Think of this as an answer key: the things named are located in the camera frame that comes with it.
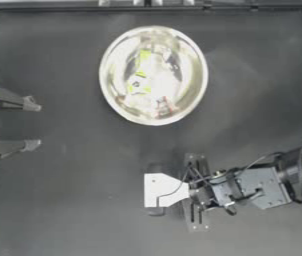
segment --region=black frame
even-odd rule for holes
[[[110,7],[101,7],[99,1],[57,1],[57,2],[11,2],[0,3],[0,11],[10,12],[66,12],[66,11],[95,11],[95,12],[133,12],[133,11],[206,11],[206,12],[226,12],[226,11],[241,11],[241,12],[288,12],[301,11],[302,3],[253,3],[253,4],[220,4],[220,3],[201,3],[193,6],[184,5],[169,5],[169,6],[152,6],[152,0],[146,0],[145,6],[134,6],[133,1],[122,1],[119,5]]]

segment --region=metal bowl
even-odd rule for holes
[[[161,26],[127,31],[101,63],[103,95],[130,121],[165,125],[197,107],[209,83],[205,56],[180,31]]]

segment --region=black table surface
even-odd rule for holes
[[[109,106],[101,58],[129,29],[181,30],[208,58],[196,111],[147,127]],[[302,206],[236,217],[212,212],[190,235],[177,210],[143,209],[149,163],[181,168],[202,152],[213,169],[302,144],[302,15],[284,13],[0,12],[0,86],[34,95],[41,113],[0,112],[0,139],[42,139],[0,161],[2,256],[302,255]]]

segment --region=robotic arm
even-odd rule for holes
[[[188,154],[181,179],[165,173],[145,174],[145,207],[165,215],[166,207],[182,201],[190,231],[208,231],[208,211],[221,208],[237,214],[236,205],[269,209],[302,204],[302,147],[273,153],[242,168],[210,172],[205,155]]]

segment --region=bowl rim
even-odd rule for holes
[[[204,69],[202,70],[202,86],[201,86],[201,90],[200,90],[197,98],[190,103],[190,105],[186,107],[186,109],[182,110],[182,112],[177,113],[174,116],[170,116],[165,119],[143,119],[143,118],[139,118],[138,116],[134,116],[117,103],[114,97],[111,96],[111,93],[109,92],[109,87],[106,86],[106,82],[105,82],[105,63],[107,62],[110,53],[115,49],[117,45],[126,38],[127,34],[131,37],[134,34],[138,34],[146,30],[154,30],[154,29],[170,30],[172,34],[176,34],[177,36],[180,36],[181,38],[185,39],[185,41],[190,44],[190,46],[194,48],[196,53],[198,54],[198,57],[200,57],[200,60],[202,63],[202,69]],[[109,102],[110,106],[119,113],[119,115],[122,117],[125,117],[129,121],[142,124],[142,125],[150,125],[150,126],[168,125],[168,124],[176,123],[177,121],[180,121],[182,118],[185,118],[193,112],[193,110],[197,108],[197,106],[205,96],[206,89],[209,86],[209,65],[208,65],[206,57],[205,57],[202,50],[201,50],[200,46],[197,45],[197,43],[193,41],[193,39],[186,34],[184,34],[184,32],[178,31],[174,28],[166,27],[166,26],[142,26],[142,27],[138,27],[138,28],[134,28],[134,29],[126,31],[110,44],[110,46],[103,54],[102,61],[101,61],[99,82],[101,82],[102,93],[106,98],[106,101]]]

